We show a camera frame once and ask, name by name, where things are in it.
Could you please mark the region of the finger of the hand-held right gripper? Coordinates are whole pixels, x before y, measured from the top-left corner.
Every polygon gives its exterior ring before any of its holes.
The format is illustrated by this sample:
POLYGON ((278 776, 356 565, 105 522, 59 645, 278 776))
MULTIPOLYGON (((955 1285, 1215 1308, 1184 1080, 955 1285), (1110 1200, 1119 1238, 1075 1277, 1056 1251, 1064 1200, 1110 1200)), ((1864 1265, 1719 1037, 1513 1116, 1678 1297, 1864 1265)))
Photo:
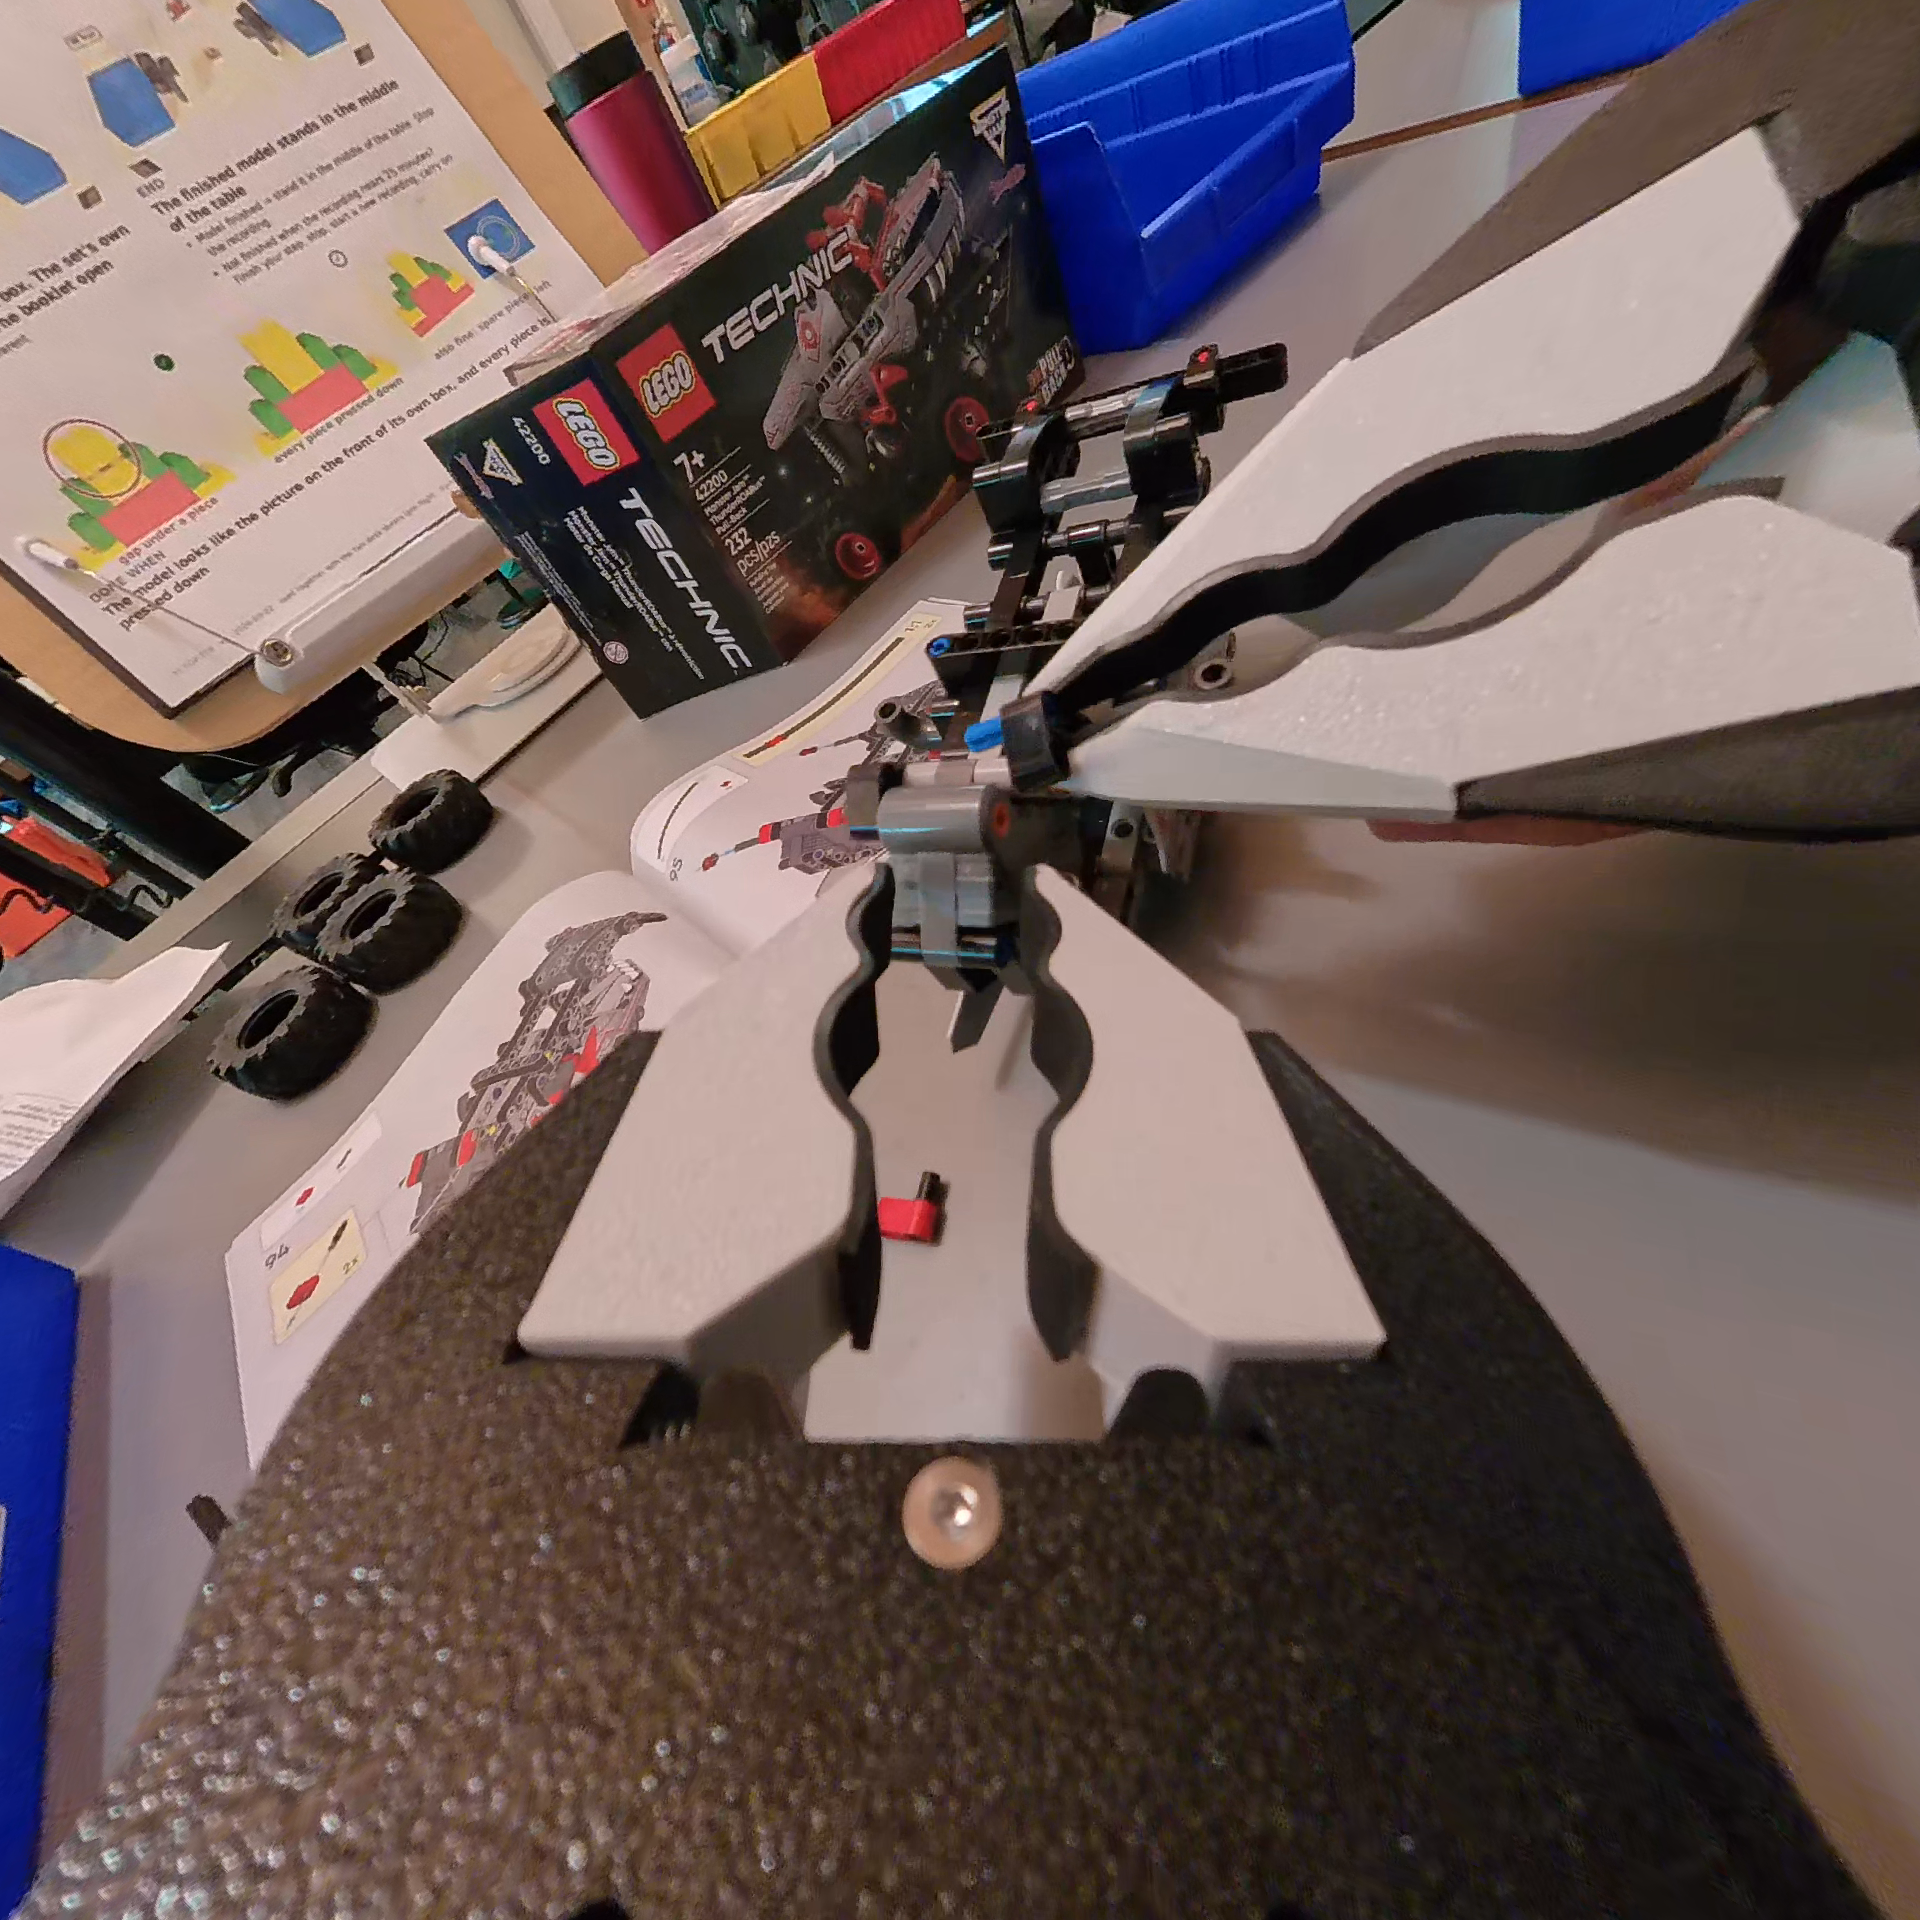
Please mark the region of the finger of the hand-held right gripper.
POLYGON ((1350 820, 1912 820, 1912 385, 1850 338, 1708 498, 1450 624, 1251 614, 1070 715, 1070 788, 1350 820))
POLYGON ((1796 220, 1764 134, 1742 128, 1344 357, 1030 694, 1080 715, 1251 614, 1327 609, 1435 526, 1639 490, 1758 402, 1756 313, 1796 220))

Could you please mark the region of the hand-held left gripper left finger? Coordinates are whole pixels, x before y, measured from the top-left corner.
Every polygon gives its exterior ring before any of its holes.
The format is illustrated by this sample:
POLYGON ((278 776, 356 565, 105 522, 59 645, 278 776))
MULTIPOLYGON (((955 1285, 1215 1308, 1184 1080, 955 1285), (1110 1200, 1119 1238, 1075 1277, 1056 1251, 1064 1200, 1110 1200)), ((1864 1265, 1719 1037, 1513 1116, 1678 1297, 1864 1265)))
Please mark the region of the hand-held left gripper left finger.
POLYGON ((688 933, 626 1104, 516 1321, 528 1361, 648 1361, 691 1422, 810 1434, 810 1373, 874 1327, 889 868, 841 868, 771 944, 688 933))

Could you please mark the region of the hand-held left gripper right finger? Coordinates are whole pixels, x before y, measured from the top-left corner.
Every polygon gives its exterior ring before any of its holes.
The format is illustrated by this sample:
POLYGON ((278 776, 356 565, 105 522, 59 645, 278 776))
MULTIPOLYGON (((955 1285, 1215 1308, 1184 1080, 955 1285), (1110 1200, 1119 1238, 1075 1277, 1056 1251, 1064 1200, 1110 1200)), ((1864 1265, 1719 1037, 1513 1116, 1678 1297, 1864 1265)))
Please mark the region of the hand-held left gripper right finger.
POLYGON ((1215 1410, 1244 1361, 1378 1356, 1257 1037, 1064 868, 1030 868, 1030 1059, 1030 1321, 1106 1422, 1149 1373, 1215 1410))

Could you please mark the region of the black grey toy truck chassis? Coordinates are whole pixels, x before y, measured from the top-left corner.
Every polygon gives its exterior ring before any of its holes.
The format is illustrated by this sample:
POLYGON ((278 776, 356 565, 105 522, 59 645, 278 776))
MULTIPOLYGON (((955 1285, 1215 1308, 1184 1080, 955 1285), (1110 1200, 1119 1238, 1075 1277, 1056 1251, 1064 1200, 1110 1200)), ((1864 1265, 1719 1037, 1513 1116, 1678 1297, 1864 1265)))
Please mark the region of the black grey toy truck chassis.
POLYGON ((923 651, 939 679, 926 715, 874 705, 903 752, 844 776, 852 848, 889 865, 889 961, 955 995, 955 1048, 973 1048, 990 1004, 1030 988, 1020 961, 1030 865, 1056 865, 1119 920, 1137 920, 1145 875, 1193 868, 1193 806, 1085 804, 1070 783, 1004 788, 990 783, 1004 760, 973 756, 969 722, 1022 699, 1042 663, 1202 507, 1225 406, 1281 381, 1281 345, 1235 357, 1202 345, 1184 370, 1080 402, 1030 393, 980 435, 973 498, 997 591, 923 651))

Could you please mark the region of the black connector with blue pin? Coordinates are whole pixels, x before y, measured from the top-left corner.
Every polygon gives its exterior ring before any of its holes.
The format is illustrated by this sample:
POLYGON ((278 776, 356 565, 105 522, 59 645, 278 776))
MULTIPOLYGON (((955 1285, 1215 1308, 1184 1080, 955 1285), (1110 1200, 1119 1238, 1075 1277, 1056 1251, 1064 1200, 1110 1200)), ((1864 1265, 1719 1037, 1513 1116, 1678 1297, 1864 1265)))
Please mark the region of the black connector with blue pin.
POLYGON ((1070 721, 1051 694, 1022 694, 990 721, 973 721, 969 752, 997 756, 1004 768, 990 783, 1020 794, 1070 783, 1070 721))

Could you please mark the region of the grey desk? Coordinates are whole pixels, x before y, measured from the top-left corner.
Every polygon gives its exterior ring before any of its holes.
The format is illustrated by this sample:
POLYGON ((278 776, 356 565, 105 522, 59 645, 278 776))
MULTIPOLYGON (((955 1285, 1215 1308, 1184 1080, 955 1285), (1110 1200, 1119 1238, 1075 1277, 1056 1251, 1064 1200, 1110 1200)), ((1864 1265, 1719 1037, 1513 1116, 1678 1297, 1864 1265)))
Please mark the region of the grey desk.
MULTIPOLYGON (((310 1103, 179 1037, 4 1214, 74 1269, 74 1422, 45 1846, 153 1702, 250 1486, 229 1238, 381 1094, 484 947, 626 865, 644 804, 771 733, 916 596, 980 579, 973 507, 813 655, 634 722, 590 687, 489 794, 469 928, 310 1103)), ((1840 1849, 1912 1913, 1912 848, 1378 848, 1210 828, 1157 944, 1275 1033, 1539 1292, 1633 1432, 1742 1682, 1840 1849)))

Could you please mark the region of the person's right hand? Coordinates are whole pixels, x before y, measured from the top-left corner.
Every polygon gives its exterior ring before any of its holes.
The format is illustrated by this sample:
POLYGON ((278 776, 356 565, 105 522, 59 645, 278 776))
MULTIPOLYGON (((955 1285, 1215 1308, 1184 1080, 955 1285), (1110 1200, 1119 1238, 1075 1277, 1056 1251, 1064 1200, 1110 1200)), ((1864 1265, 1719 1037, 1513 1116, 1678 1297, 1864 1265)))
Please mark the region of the person's right hand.
POLYGON ((1719 480, 1719 456, 1695 450, 1689 464, 1654 480, 1646 490, 1633 490, 1618 504, 1618 516, 1666 516, 1666 507, 1689 507, 1689 504, 1708 504, 1708 498, 1780 498, 1784 480, 1780 473, 1742 473, 1742 480, 1719 480))

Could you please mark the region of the large blue storage bin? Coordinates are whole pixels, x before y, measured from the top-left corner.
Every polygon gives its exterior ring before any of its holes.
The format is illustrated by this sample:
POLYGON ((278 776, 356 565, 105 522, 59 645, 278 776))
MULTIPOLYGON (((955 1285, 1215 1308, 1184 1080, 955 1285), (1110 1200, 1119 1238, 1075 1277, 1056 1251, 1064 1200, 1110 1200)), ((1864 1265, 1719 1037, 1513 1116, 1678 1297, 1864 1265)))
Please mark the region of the large blue storage bin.
POLYGON ((1639 72, 1742 0, 1518 0, 1518 93, 1639 72))

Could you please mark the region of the open instruction booklet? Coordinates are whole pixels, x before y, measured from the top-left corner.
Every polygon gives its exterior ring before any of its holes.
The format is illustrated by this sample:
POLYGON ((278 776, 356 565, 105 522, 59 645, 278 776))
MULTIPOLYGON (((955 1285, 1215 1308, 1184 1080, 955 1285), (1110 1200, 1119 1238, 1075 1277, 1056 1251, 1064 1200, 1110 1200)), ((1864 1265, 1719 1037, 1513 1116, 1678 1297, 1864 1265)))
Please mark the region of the open instruction booklet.
POLYGON ((450 995, 364 1116, 229 1247, 229 1327, 250 1466, 321 1347, 391 1257, 464 1200, 516 1139, 626 1037, 660 1033, 821 882, 874 860, 844 828, 844 776, 916 760, 874 705, 933 715, 933 634, 961 596, 923 596, 778 733, 673 776, 626 836, 626 868, 547 890, 450 995))

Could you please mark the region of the small blue storage bin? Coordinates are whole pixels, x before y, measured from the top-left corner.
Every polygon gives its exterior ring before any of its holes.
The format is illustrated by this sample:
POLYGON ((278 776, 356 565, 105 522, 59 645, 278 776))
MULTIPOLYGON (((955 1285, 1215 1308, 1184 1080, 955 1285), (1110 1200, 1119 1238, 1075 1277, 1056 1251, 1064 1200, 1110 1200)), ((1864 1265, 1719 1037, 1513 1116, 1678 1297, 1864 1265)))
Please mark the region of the small blue storage bin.
POLYGON ((1080 357, 1157 345, 1316 197, 1344 0, 1173 0, 1020 77, 1080 357))

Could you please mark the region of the white paper leaflet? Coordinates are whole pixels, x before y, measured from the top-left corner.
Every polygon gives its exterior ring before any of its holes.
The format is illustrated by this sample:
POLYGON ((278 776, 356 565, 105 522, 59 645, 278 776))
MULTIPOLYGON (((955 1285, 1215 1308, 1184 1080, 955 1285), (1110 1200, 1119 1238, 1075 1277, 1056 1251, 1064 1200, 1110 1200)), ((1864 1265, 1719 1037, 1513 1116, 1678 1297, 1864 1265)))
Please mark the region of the white paper leaflet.
POLYGON ((162 947, 119 977, 45 977, 0 1004, 0 1214, 222 971, 229 947, 162 947))

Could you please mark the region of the white board stand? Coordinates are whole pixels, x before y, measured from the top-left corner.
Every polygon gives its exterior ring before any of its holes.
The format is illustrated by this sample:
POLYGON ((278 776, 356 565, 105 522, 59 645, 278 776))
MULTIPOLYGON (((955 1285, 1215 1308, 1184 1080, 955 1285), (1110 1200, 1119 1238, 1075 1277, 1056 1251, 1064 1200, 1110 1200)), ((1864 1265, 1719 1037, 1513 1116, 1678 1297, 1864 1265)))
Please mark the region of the white board stand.
POLYGON ((386 651, 398 651, 421 624, 450 609, 501 565, 501 539, 477 516, 450 507, 425 534, 373 562, 364 579, 299 609, 253 651, 259 694, 286 699, 292 715, 272 721, 267 737, 250 737, 235 756, 278 756, 278 737, 304 733, 304 705, 317 705, 338 679, 370 676, 404 715, 398 733, 373 744, 373 776, 386 788, 404 788, 429 768, 458 768, 469 783, 501 768, 528 737, 542 737, 570 699, 596 687, 596 663, 561 609, 533 609, 439 694, 410 694, 373 676, 386 651))

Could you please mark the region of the black toy set box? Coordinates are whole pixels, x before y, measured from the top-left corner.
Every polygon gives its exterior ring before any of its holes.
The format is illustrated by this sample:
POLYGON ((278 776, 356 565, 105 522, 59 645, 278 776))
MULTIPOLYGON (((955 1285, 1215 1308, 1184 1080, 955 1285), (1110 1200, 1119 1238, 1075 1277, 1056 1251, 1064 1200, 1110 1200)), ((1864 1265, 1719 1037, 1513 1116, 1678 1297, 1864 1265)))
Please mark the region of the black toy set box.
POLYGON ((425 445, 648 721, 797 663, 1075 381, 1020 62, 986 53, 648 257, 425 445))

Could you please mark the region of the red storage bin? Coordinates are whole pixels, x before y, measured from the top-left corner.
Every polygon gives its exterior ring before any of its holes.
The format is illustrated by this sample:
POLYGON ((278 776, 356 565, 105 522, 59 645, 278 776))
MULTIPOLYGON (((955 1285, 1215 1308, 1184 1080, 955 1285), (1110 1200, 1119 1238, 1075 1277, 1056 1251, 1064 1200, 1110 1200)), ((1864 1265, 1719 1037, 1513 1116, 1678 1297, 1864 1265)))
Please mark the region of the red storage bin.
POLYGON ((844 121, 906 84, 923 62, 969 37, 961 0, 874 0, 852 24, 828 33, 810 57, 821 72, 828 114, 844 121))

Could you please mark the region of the blue divided storage bin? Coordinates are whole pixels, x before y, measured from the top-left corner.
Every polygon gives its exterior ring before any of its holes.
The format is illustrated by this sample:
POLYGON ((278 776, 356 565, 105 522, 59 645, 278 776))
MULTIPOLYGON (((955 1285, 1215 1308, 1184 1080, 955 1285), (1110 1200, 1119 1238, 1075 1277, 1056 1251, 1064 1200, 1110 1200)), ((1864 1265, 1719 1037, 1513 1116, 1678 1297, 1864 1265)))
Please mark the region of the blue divided storage bin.
POLYGON ((45 1725, 74 1393, 74 1269, 0 1247, 0 1693, 4 1739, 45 1725))

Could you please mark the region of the yellow storage bin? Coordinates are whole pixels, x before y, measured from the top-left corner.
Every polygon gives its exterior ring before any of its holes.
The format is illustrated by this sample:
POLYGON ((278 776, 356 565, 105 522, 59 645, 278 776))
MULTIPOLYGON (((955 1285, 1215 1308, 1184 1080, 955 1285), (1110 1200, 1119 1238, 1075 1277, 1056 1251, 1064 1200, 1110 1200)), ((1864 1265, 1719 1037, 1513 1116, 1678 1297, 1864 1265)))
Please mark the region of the yellow storage bin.
POLYGON ((813 155, 830 134, 828 84, 813 53, 748 84, 739 102, 688 128, 691 172, 709 205, 759 188, 789 159, 813 155))

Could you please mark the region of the maroon tumbler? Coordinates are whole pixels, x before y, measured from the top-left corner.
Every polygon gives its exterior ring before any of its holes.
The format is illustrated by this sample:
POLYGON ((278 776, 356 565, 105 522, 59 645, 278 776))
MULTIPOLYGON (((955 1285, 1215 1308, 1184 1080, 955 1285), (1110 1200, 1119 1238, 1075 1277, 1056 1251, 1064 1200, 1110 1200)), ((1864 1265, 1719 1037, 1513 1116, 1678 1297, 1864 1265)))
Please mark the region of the maroon tumbler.
POLYGON ((613 211, 626 220, 644 257, 660 257, 688 231, 709 220, 709 188, 688 155, 688 134, 648 72, 614 84, 583 77, 583 62, 553 84, 561 128, 613 211))

